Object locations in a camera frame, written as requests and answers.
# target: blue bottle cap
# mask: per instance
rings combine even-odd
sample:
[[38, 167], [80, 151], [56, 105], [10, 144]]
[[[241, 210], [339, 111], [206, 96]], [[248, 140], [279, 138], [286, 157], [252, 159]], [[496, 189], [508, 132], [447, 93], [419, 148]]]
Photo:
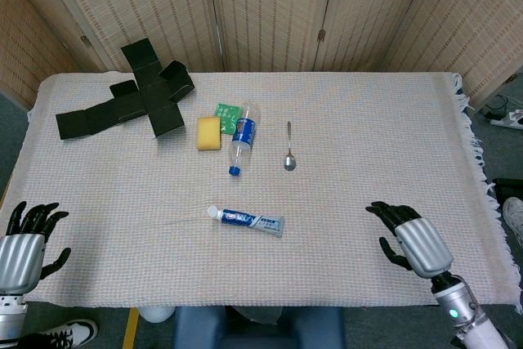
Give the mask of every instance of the blue bottle cap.
[[239, 176], [239, 168], [229, 167], [229, 174], [231, 174], [232, 176]]

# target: white sneaker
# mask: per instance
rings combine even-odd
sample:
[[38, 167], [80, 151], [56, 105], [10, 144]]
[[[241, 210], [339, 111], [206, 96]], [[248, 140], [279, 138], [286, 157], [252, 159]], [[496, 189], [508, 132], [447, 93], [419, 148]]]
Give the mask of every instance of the white sneaker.
[[517, 242], [523, 248], [523, 200], [514, 196], [507, 198], [503, 204], [505, 222], [516, 234]]
[[98, 334], [98, 327], [92, 320], [76, 319], [40, 334], [51, 337], [52, 347], [70, 349], [90, 342]]

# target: green packet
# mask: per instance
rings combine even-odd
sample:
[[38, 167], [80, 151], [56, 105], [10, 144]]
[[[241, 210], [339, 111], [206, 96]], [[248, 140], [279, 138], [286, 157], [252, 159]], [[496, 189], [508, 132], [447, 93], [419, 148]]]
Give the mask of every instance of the green packet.
[[220, 132], [232, 135], [236, 130], [236, 120], [242, 115], [242, 109], [239, 106], [218, 104], [214, 115], [220, 117]]

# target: robotic arm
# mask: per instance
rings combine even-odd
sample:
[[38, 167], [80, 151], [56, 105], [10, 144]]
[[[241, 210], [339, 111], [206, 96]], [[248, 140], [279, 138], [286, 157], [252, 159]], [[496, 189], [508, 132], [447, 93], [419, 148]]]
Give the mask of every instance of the robotic arm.
[[379, 243], [392, 263], [432, 282], [432, 294], [456, 329], [451, 342], [467, 349], [512, 349], [514, 343], [492, 324], [463, 278], [449, 272], [452, 257], [432, 223], [409, 206], [373, 202], [366, 208], [381, 218], [396, 237], [404, 256], [397, 255], [384, 237]]
[[71, 248], [65, 248], [55, 262], [42, 267], [49, 236], [56, 223], [69, 214], [56, 212], [47, 218], [58, 204], [40, 204], [31, 208], [22, 221], [26, 204], [22, 202], [15, 208], [6, 236], [0, 239], [0, 349], [18, 343], [27, 313], [24, 294], [58, 271], [71, 253]]

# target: woven screen panel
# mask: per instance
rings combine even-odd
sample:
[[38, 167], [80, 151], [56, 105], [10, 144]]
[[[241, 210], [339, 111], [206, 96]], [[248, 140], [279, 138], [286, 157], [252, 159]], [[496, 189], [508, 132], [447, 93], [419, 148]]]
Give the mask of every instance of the woven screen panel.
[[148, 37], [163, 65], [222, 70], [212, 0], [75, 0], [114, 67], [129, 71], [121, 47]]
[[384, 69], [458, 72], [479, 108], [521, 65], [523, 0], [414, 0]]
[[312, 70], [327, 0], [215, 2], [227, 70]]
[[375, 69], [412, 0], [329, 0], [315, 70]]
[[0, 0], [0, 92], [33, 107], [40, 82], [79, 67], [28, 0]]

